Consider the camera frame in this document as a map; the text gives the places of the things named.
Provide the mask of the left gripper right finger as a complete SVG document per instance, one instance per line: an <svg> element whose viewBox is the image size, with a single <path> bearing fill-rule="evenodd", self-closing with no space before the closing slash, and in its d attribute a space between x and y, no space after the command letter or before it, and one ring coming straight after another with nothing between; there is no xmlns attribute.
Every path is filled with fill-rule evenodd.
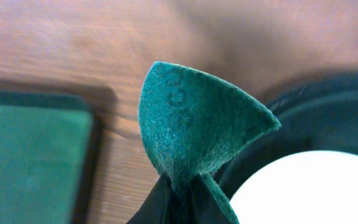
<svg viewBox="0 0 358 224"><path fill-rule="evenodd" d="M210 174L197 175L190 188L191 224L232 224L228 200Z"/></svg>

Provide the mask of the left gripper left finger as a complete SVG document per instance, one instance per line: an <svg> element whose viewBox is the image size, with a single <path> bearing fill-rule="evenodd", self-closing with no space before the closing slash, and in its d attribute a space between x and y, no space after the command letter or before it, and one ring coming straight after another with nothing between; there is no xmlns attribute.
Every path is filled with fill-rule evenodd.
<svg viewBox="0 0 358 224"><path fill-rule="evenodd" d="M170 219L172 183L162 174L149 195L127 224L166 224Z"/></svg>

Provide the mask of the green yellow sponge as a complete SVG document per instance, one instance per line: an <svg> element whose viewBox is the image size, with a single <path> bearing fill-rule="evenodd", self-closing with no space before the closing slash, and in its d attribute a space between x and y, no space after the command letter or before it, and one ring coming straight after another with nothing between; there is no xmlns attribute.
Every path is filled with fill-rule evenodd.
<svg viewBox="0 0 358 224"><path fill-rule="evenodd" d="M190 188L197 175L212 176L281 126L268 108L235 85L168 62L151 66L138 117L148 158L172 183L168 223L190 223Z"/></svg>

